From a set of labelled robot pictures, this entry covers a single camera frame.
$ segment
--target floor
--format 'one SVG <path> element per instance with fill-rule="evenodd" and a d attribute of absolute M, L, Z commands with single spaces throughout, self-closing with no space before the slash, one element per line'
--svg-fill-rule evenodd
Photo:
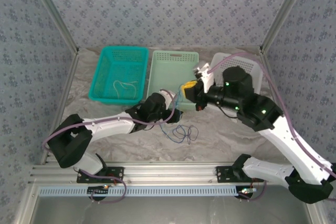
<path fill-rule="evenodd" d="M 196 51 L 200 60 L 211 62 L 216 52 L 234 53 L 238 48 L 200 48 L 200 47 L 153 47 L 154 50 Z M 82 118 L 100 118 L 124 111 L 126 106 L 106 105 L 91 101 L 88 91 L 96 69 L 101 48 L 80 49 L 79 62 L 68 95 L 63 119 L 78 113 Z M 245 50 L 258 54 L 257 48 Z M 151 59 L 146 73 L 146 89 L 150 73 Z M 261 87 L 262 95 L 271 96 L 267 82 Z M 253 155 L 267 161 L 284 161 L 283 155 L 265 138 L 261 137 L 235 119 L 225 117 L 220 111 L 205 109 L 201 112 L 185 112 L 182 123 L 194 125 L 199 135 L 190 145 L 187 142 L 176 144 L 169 140 L 155 126 L 150 131 L 141 131 L 127 135 L 114 135 L 89 145 L 88 149 L 98 153 L 105 161 L 234 161 L 241 153 Z"/>

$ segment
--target wall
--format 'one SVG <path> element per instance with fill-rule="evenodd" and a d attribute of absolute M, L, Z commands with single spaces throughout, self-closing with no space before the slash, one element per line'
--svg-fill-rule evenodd
<path fill-rule="evenodd" d="M 53 0 L 77 46 L 260 45 L 283 0 Z"/>
<path fill-rule="evenodd" d="M 336 162 L 336 1 L 297 0 L 267 55 L 298 132 Z M 336 223 L 336 205 L 327 205 Z"/>
<path fill-rule="evenodd" d="M 40 0 L 0 0 L 0 223 L 41 159 L 71 59 Z"/>

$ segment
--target white basket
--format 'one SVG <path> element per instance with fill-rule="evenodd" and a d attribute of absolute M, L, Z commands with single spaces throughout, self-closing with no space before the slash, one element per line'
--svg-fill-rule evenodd
<path fill-rule="evenodd" d="M 224 54 L 222 52 L 216 53 L 214 57 L 212 58 L 210 67 L 213 68 L 221 60 L 223 60 L 224 58 L 230 55 L 231 54 Z M 245 72 L 247 72 L 248 74 L 252 76 L 254 92 L 257 94 L 260 94 L 262 75 L 263 75 L 263 72 L 260 66 L 258 65 L 258 63 L 256 63 L 253 60 L 246 59 L 246 58 L 239 57 L 239 56 L 236 56 L 228 60 L 227 62 L 221 64 L 221 66 L 215 70 L 214 77 L 215 77 L 216 85 L 223 86 L 223 75 L 222 75 L 223 71 L 229 67 L 235 67 L 235 66 L 240 66 L 241 68 L 245 70 Z M 218 108 L 214 105 L 208 105 L 208 107 L 218 110 Z M 236 112 L 232 110 L 225 109 L 225 112 L 230 116 L 236 115 Z"/>

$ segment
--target light green basket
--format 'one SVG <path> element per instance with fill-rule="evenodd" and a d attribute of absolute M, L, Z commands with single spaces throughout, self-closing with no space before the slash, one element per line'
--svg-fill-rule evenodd
<path fill-rule="evenodd" d="M 193 68 L 197 63 L 197 52 L 154 51 L 147 97 L 154 92 L 159 92 L 160 89 L 178 93 L 181 84 L 196 79 Z M 180 109 L 195 110 L 195 103 L 183 98 Z"/>

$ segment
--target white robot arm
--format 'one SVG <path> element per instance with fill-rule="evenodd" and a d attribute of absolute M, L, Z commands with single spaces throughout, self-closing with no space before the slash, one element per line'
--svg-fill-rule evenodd
<path fill-rule="evenodd" d="M 97 174 L 103 169 L 104 162 L 99 155 L 86 150 L 89 143 L 107 136 L 143 130 L 146 128 L 143 123 L 150 124 L 161 119 L 167 123 L 178 122 L 183 112 L 169 109 L 174 96 L 171 91 L 161 90 L 150 95 L 144 103 L 106 118 L 82 119 L 77 114 L 70 115 L 52 135 L 62 129 L 68 128 L 68 130 L 55 136 L 51 135 L 45 143 L 48 143 L 49 150 L 54 154 L 60 167 L 73 166 L 75 169 Z"/>
<path fill-rule="evenodd" d="M 271 99 L 254 93 L 249 74 L 239 66 L 228 68 L 223 71 L 224 86 L 221 87 L 216 86 L 208 63 L 200 62 L 195 66 L 194 73 L 197 81 L 186 83 L 182 91 L 187 99 L 196 103 L 196 110 L 203 110 L 208 103 L 236 110 L 237 118 L 243 124 L 271 141 L 292 164 L 273 164 L 243 154 L 233 164 L 237 178 L 259 178 L 283 185 L 307 203 L 329 197 L 333 190 L 330 182 L 334 180 L 331 173 L 335 173 L 335 164 L 316 153 L 295 132 L 310 156 L 306 154 L 293 138 L 282 110 Z"/>

